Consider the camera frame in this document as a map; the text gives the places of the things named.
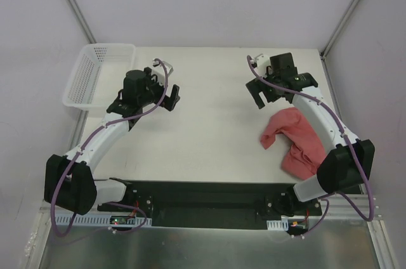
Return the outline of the pink t shirt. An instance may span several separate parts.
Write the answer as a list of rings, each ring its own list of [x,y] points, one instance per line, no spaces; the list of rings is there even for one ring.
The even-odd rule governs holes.
[[[298,109],[285,108],[270,117],[260,137],[262,147],[270,148],[277,135],[286,136],[292,143],[282,160],[282,170],[300,180],[316,175],[326,152],[320,138]]]

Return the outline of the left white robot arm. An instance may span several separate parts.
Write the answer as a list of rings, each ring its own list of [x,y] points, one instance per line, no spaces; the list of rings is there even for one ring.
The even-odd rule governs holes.
[[[46,163],[44,200],[84,215],[95,205],[112,202],[120,211],[134,204],[129,183],[118,178],[95,180],[93,173],[110,148],[149,113],[146,107],[172,111],[180,100],[179,86],[167,95],[173,67],[157,62],[143,70],[130,70],[123,87],[109,105],[101,123],[82,143],[65,155],[52,155]]]

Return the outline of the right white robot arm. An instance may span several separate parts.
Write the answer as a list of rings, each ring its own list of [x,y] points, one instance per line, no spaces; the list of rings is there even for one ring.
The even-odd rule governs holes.
[[[374,199],[369,178],[374,144],[348,129],[326,104],[316,79],[298,72],[291,53],[248,56],[247,64],[255,78],[246,83],[246,88],[258,108],[285,99],[304,115],[327,154],[315,175],[290,186],[272,202],[274,210],[285,216],[298,215],[322,197],[344,196],[345,190],[365,185],[369,213],[363,214],[354,202],[350,205],[363,220],[372,221]]]

